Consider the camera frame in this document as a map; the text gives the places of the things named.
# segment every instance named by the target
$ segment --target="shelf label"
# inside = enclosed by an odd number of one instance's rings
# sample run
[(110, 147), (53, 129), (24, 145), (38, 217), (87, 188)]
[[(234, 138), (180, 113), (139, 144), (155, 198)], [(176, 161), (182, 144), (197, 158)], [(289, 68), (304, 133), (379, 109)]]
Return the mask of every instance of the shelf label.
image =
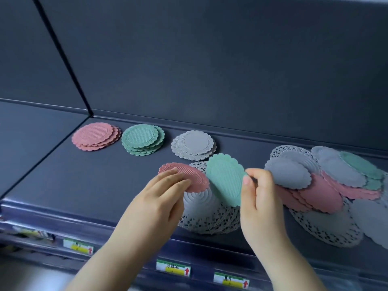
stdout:
[(63, 239), (63, 247), (89, 255), (93, 255), (94, 253), (93, 246), (77, 240)]
[(249, 280), (247, 279), (218, 272), (214, 273), (213, 282), (240, 289), (247, 289), (249, 287)]
[(180, 265), (175, 262), (169, 262), (157, 259), (156, 260), (156, 269), (161, 270), (162, 272), (181, 275), (185, 277), (190, 277), (191, 267), (188, 265)]
[(46, 239), (51, 241), (54, 240), (54, 235), (49, 234), (45, 231), (31, 230), (31, 229), (26, 229), (26, 228), (17, 227), (17, 226), (13, 226), (12, 228), (16, 232), (26, 235), (28, 237), (41, 238), (41, 239)]

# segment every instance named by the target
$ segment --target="hand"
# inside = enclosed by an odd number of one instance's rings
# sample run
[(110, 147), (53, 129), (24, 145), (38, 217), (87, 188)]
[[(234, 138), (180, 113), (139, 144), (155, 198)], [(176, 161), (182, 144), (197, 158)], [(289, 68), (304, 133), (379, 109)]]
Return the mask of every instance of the hand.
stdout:
[(128, 249), (131, 259), (135, 252), (147, 262), (176, 229), (190, 184), (176, 168), (155, 176), (129, 204), (108, 243), (121, 253)]
[[(284, 225), (283, 204), (275, 191), (270, 171), (245, 170), (241, 188), (241, 229), (261, 261), (289, 244)], [(250, 177), (257, 179), (257, 186)]]

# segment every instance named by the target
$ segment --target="dark gray shelf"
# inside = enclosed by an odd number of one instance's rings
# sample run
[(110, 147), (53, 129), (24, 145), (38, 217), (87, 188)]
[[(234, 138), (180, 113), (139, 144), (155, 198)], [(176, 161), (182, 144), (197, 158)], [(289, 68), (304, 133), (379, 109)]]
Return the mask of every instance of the dark gray shelf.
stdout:
[(85, 114), (0, 102), (0, 196), (86, 118)]
[[(101, 121), (88, 119), (87, 123)], [(132, 124), (106, 121), (122, 130)], [(121, 143), (95, 152), (78, 150), (68, 138), (3, 200), (3, 207), (15, 207), (20, 212), (28, 210), (37, 215), (58, 215), (72, 225), (93, 222), (89, 226), (111, 226), (119, 221), (122, 213), (141, 191), (144, 185), (157, 174), (158, 168), (167, 162), (185, 162), (175, 156), (170, 148), (171, 140), (186, 130), (164, 128), (165, 145), (155, 154), (136, 157), (127, 153)], [(277, 144), (255, 141), (241, 137), (212, 134), (219, 149), (230, 154), (246, 168), (263, 168), (271, 150)], [(369, 158), (381, 169), (388, 170), (388, 160)], [(315, 239), (304, 231), (285, 210), (287, 231), (302, 254), (319, 264), (355, 268), (370, 274), (388, 275), (388, 251), (369, 238), (354, 248), (336, 248)], [(177, 240), (196, 242), (232, 249), (240, 253), (252, 253), (241, 230), (227, 235), (200, 236), (178, 228), (173, 236)]]

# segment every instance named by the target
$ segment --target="right hand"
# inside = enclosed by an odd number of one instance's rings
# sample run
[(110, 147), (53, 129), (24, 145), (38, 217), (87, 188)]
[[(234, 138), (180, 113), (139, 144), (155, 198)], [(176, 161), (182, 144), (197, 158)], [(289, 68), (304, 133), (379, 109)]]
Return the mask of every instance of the right hand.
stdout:
[[(241, 187), (241, 229), (256, 256), (262, 260), (289, 245), (283, 204), (270, 171), (245, 170)], [(250, 177), (257, 179), (257, 186)]]

